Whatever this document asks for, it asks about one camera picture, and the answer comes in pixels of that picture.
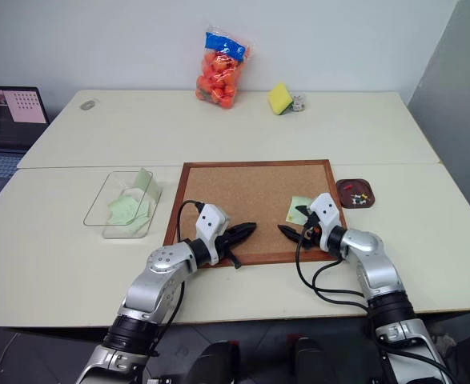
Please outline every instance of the orange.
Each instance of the orange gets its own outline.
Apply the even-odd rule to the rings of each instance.
[[[226,54],[221,54],[220,56],[218,56],[218,60],[220,60],[221,62],[225,62],[228,67],[238,65],[238,62],[236,60],[227,56]]]
[[[220,106],[222,108],[231,108],[233,106],[233,98],[229,96],[224,96],[220,99]]]
[[[224,88],[224,95],[229,96],[229,97],[232,98],[233,96],[235,96],[235,94],[236,94],[236,87],[235,86],[227,85]]]
[[[214,88],[213,91],[211,92],[211,100],[217,103],[222,99],[223,95],[224,95],[224,92],[222,91],[222,89]]]
[[[204,90],[205,92],[211,92],[211,82],[204,76],[199,76],[197,79],[198,87]]]
[[[211,64],[215,60],[215,56],[217,55],[217,52],[214,50],[211,50],[209,52],[206,52],[204,54],[204,60],[208,63]]]
[[[226,84],[229,86],[236,86],[238,83],[238,79],[240,76],[240,71],[235,69],[235,68],[230,68],[228,70],[225,70],[223,76],[223,80]]]
[[[215,87],[215,88],[223,88],[226,83],[224,81],[224,77],[223,77],[223,74],[214,74],[211,76],[211,84]]]
[[[213,66],[213,69],[215,70],[215,72],[222,72],[223,70],[229,67],[231,60],[232,59],[226,54],[220,54],[211,63],[211,66]]]
[[[205,78],[210,78],[214,74],[215,74],[215,71],[213,70],[213,68],[211,68],[211,66],[208,66],[208,68],[206,68],[206,70],[203,71],[203,75]]]

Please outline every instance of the gray wall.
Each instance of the gray wall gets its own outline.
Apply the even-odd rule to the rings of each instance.
[[[470,203],[470,0],[456,5],[409,110]]]

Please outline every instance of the green sticky note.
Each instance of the green sticky note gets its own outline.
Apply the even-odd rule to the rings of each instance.
[[[139,202],[133,197],[123,195],[108,205],[110,209],[110,218],[108,224],[124,225],[135,218]]]
[[[123,195],[111,202],[108,224],[119,226],[119,229],[134,234],[149,221],[149,199],[144,198],[140,203],[132,196]]]
[[[312,198],[305,198],[303,196],[292,196],[290,209],[286,215],[286,221],[303,226],[306,224],[307,217],[295,209],[296,206],[310,206],[313,202]]]
[[[134,188],[139,188],[144,192],[147,190],[149,183],[151,181],[151,174],[144,170],[143,168],[137,173],[137,177],[135,178],[135,182],[133,183]]]

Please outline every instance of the wire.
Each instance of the wire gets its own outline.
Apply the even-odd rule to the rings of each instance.
[[[155,352],[156,350],[156,346],[159,344],[160,340],[162,340],[163,338],[163,335],[167,332],[167,330],[171,327],[171,324],[172,322],[174,321],[174,318],[176,317],[176,314],[178,313],[178,310],[179,310],[179,307],[181,306],[181,303],[183,301],[183,296],[185,294],[185,282],[182,282],[181,283],[181,290],[179,292],[179,299],[178,299],[178,302],[176,303],[176,307],[174,308],[174,310],[172,311],[172,315],[169,317],[169,320],[167,321],[167,323],[165,324],[165,326],[163,327],[163,329],[158,333],[158,336],[156,337],[156,339],[153,341],[153,343],[151,344],[151,347],[149,348],[149,351],[147,353],[147,355],[149,357],[151,357],[153,355],[153,353]]]
[[[10,344],[12,344],[12,342],[16,339],[17,336],[19,336],[19,334],[15,333],[14,336],[12,336],[12,338],[10,338],[10,340],[7,343],[7,345],[5,346],[5,348],[3,348],[3,352],[0,355],[0,364],[2,363],[3,357],[5,356],[5,353],[7,352],[7,350],[9,349]]]
[[[373,334],[374,334],[374,342],[384,352],[387,352],[389,354],[396,354],[398,356],[404,356],[405,358],[413,358],[421,362],[426,362],[427,364],[434,366],[435,368],[437,368],[438,370],[446,374],[448,378],[450,379],[450,381],[452,382],[452,384],[458,384],[458,381],[455,375],[452,372],[450,372],[448,368],[444,366],[443,364],[439,364],[438,362],[432,360],[431,358],[426,358],[420,354],[412,354],[410,352],[405,352],[403,350],[397,350],[391,346],[386,346],[383,343],[379,342],[379,340],[376,338],[375,332]]]
[[[318,286],[316,286],[316,279],[318,278],[318,276],[320,275],[320,273],[328,268],[332,268],[333,266],[337,266],[338,264],[340,264],[342,262],[341,259],[338,259],[337,261],[335,262],[332,262],[331,264],[328,264],[326,266],[323,266],[321,267],[320,269],[318,269],[316,272],[315,272],[315,275],[313,276],[313,281],[312,283],[309,283],[306,278],[304,277],[303,273],[302,273],[302,270],[300,269],[300,250],[301,250],[301,247],[302,247],[302,243],[304,241],[304,236],[306,234],[306,231],[308,230],[307,227],[304,227],[302,229],[302,233],[300,234],[300,239],[299,239],[299,242],[297,243],[297,248],[295,250],[295,266],[297,268],[297,273],[299,274],[299,277],[300,277],[300,280],[302,280],[302,282],[308,287],[310,288],[311,290],[313,290],[315,292],[315,294],[321,298],[322,300],[324,300],[325,302],[330,302],[331,304],[340,304],[340,305],[344,305],[344,306],[357,306],[358,308],[361,308],[362,310],[364,310],[365,312],[368,312],[368,308],[366,306],[364,306],[363,304],[360,304],[358,302],[350,302],[350,301],[344,301],[344,300],[334,300],[332,298],[327,298],[325,297],[324,295],[322,295],[320,292],[324,292],[324,293],[329,293],[329,294],[354,294],[354,295],[357,295],[357,296],[360,296],[360,297],[363,297],[363,294],[361,294],[360,292],[357,292],[355,290],[329,290],[329,289],[325,289],[325,288],[320,288]]]
[[[179,206],[178,209],[178,222],[176,224],[176,238],[178,239],[178,242],[181,242],[181,212],[183,211],[183,208],[185,207],[186,204],[195,204],[195,200],[185,200],[184,202],[181,203],[181,206]]]

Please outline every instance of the bag of oranges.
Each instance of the bag of oranges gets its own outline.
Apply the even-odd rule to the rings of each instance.
[[[195,96],[231,108],[249,47],[216,30],[206,32],[204,47],[203,73],[197,78]]]

